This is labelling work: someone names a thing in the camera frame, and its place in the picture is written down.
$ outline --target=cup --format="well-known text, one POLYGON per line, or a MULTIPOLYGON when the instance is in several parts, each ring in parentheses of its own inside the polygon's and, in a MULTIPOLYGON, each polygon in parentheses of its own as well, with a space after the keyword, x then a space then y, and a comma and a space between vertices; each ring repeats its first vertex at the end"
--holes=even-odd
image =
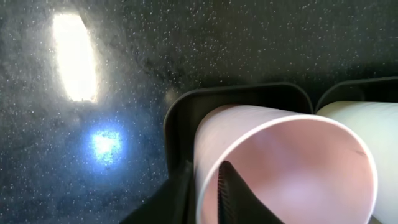
POLYGON ((210 112, 195 135, 198 224, 218 223, 218 167, 225 160, 284 223, 365 224, 372 214, 373 157, 332 119, 247 105, 210 112))
POLYGON ((373 215, 398 222, 398 103, 340 101, 317 113, 343 123, 360 136, 376 163, 379 191, 373 215))

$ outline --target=bright blue spot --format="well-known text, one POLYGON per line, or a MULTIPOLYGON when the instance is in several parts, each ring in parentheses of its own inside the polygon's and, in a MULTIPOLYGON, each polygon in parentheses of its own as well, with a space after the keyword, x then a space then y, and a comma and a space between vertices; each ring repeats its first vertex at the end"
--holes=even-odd
POLYGON ((116 131, 97 131, 93 135, 94 155, 98 161, 112 164, 121 152, 121 137, 116 131))

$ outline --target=speckled countertop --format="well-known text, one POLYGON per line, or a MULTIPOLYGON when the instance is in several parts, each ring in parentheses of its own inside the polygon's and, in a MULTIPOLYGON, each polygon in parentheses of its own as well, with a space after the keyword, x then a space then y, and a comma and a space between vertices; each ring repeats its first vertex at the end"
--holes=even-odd
POLYGON ((189 90, 317 101, 397 73, 394 1, 322 2, 2 0, 0 223, 120 221, 167 178, 163 118, 189 90))

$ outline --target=plastic cup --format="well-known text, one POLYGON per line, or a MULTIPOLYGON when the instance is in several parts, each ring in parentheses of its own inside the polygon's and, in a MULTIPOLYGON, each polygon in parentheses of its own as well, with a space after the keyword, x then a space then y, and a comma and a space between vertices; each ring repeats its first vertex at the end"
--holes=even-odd
POLYGON ((340 101, 317 113, 351 128, 368 145, 376 163, 379 191, 373 215, 398 222, 398 103, 340 101))
POLYGON ((352 130, 332 119, 222 106, 200 123, 194 151, 198 224, 218 223, 217 176, 224 160, 284 223, 365 224, 371 216, 373 157, 352 130))

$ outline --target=cup rim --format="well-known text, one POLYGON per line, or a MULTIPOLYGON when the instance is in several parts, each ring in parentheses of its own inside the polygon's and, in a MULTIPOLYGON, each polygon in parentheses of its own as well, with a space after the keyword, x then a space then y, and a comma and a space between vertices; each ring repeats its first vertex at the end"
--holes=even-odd
POLYGON ((202 185, 203 187, 199 191, 199 194, 198 194, 198 197, 197 197, 196 212, 195 212, 197 224, 202 224, 202 222, 201 222, 201 208, 203 206, 205 192, 206 192, 206 190, 208 188, 210 180, 213 177, 213 175, 216 172, 216 170, 221 165, 221 163, 225 160, 225 158, 232 151, 234 151, 242 142, 244 142, 245 140, 249 139, 251 136, 253 136, 254 134, 258 133, 259 131, 262 131, 262 130, 264 130, 266 128, 269 128, 271 126, 274 126, 274 125, 277 125, 277 124, 280 124, 280 123, 289 122, 289 121, 299 121, 299 120, 321 121, 321 122, 324 122, 324 123, 328 123, 328 124, 332 124, 334 126, 337 126, 337 127, 341 128, 342 130, 346 131, 352 137, 354 137, 354 139, 358 142, 358 144, 363 148, 363 150, 365 151, 365 153, 366 153, 366 155, 368 157, 368 161, 369 161, 369 165, 370 165, 370 168, 371 168, 371 173, 372 173, 373 181, 374 181, 372 205, 371 205, 371 209, 369 211, 369 215, 368 215, 367 220, 370 219, 370 217, 372 215, 372 212, 374 210, 374 206, 376 204, 377 189, 378 189, 378 177, 377 177, 376 164, 374 162, 373 155, 371 154, 371 151, 369 150, 369 148, 366 145, 366 143, 354 131, 352 131, 349 127, 347 127, 347 126, 345 126, 345 125, 343 125, 343 124, 341 124, 341 123, 339 123, 339 122, 337 122, 337 121, 335 121, 333 119, 326 118, 326 117, 319 116, 319 115, 312 115, 312 114, 295 114, 295 115, 284 116, 284 117, 281 117, 281 118, 276 118, 276 119, 273 119, 271 121, 266 121, 265 123, 262 123, 259 126, 256 126, 255 128, 253 128, 252 130, 244 133, 237 140, 235 140, 230 146, 227 147, 227 149, 222 153, 222 155, 216 160, 216 162, 211 167, 209 173, 207 174, 207 176, 206 176, 206 178, 205 178, 205 180, 203 182, 203 185, 202 185))

